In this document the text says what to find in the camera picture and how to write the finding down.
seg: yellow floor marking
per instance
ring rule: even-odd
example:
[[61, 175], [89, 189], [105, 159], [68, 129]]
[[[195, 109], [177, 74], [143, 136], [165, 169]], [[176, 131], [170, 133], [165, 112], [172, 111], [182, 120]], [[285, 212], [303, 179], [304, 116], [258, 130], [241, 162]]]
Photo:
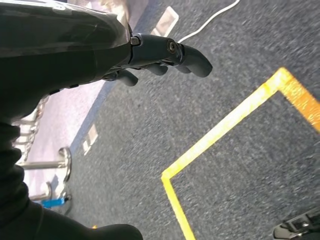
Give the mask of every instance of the yellow floor marking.
[[162, 172], [162, 181], [170, 203], [186, 240], [195, 240], [187, 218], [174, 192], [171, 179], [242, 120], [266, 102], [277, 91], [284, 94], [317, 131], [320, 131], [320, 105], [285, 68], [280, 68], [251, 95], [231, 111], [208, 133]]
[[295, 78], [288, 84], [282, 84], [278, 90], [301, 115], [320, 132], [320, 103]]

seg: prosthetic hand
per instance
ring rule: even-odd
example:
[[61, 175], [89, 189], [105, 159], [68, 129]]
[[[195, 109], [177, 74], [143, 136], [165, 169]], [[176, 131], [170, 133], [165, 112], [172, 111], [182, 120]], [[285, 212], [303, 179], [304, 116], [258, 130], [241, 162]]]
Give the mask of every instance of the prosthetic hand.
[[212, 69], [196, 49], [171, 38], [132, 34], [112, 13], [56, 1], [8, 2], [0, 1], [2, 122], [27, 115], [43, 96], [64, 88], [101, 79], [134, 86], [138, 79], [129, 68], [163, 75], [172, 66], [198, 77]]
[[140, 240], [130, 225], [90, 229], [30, 202], [13, 121], [41, 98], [97, 80], [138, 79], [133, 68], [165, 74], [168, 66], [206, 77], [212, 66], [192, 47], [171, 38], [133, 34], [114, 14], [54, 1], [0, 1], [0, 239]]

